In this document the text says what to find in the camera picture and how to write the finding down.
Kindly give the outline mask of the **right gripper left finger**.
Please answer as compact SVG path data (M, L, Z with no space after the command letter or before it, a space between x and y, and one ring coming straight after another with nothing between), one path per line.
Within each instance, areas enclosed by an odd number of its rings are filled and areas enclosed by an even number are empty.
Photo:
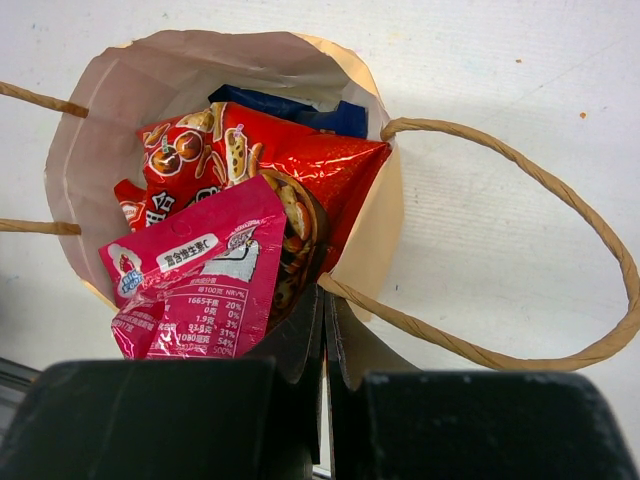
M290 314L249 352L266 369L251 398L262 465L320 460L324 294L312 284Z

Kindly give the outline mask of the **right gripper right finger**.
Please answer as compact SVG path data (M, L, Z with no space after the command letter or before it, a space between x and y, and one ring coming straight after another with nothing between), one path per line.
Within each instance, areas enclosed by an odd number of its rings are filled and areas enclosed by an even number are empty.
M367 328L348 302L324 294L331 474L334 479L375 479L379 414L369 398L371 373L417 372Z

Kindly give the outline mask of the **pink candy packet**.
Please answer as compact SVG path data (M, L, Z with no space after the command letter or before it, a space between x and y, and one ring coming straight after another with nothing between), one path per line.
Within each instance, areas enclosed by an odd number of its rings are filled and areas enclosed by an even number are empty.
M287 218L256 176L100 250L128 359L235 358L265 336Z

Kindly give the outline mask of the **red mixed nuts packet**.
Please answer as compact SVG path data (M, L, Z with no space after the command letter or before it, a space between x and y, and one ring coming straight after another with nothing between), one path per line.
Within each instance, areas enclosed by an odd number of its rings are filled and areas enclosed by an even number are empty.
M145 187L124 179L115 197L133 231L256 176L287 215L269 325L288 314L305 284L343 253L388 144L326 133L235 102L214 102L136 133Z

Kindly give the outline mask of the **blue Burts chips bag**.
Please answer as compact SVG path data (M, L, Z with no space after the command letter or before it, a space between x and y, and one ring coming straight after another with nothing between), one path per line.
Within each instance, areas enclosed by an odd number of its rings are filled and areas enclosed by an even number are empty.
M368 114L363 106L341 100L329 111L314 106L263 93L224 84L208 96L210 103L235 102L271 116L300 125L342 136L366 139Z

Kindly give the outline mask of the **brown paper bag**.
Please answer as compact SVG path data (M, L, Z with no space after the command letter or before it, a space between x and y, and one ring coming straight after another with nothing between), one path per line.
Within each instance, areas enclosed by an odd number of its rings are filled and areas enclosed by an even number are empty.
M140 148L134 131L146 123L202 107L220 83L331 106L359 103L369 114L369 133L389 140L402 131L434 131L485 146L515 163L574 209L617 259L628 297L627 314L600 340L559 359L519 359L494 352L430 326L376 301L403 219L400 162L390 162L374 180L344 253L320 283L347 299L359 316L376 315L408 334L495 370L574 371L606 360L639 330L636 264L606 221L563 181L489 134L457 123L391 119L366 64L331 41L289 32L222 34L165 30L128 45L111 47L86 67L69 100L3 84L1 91L58 110L62 117L45 163L50 222L6 220L5 231L49 233L84 285L108 305L111 283L98 247L125 231L111 185L136 171Z

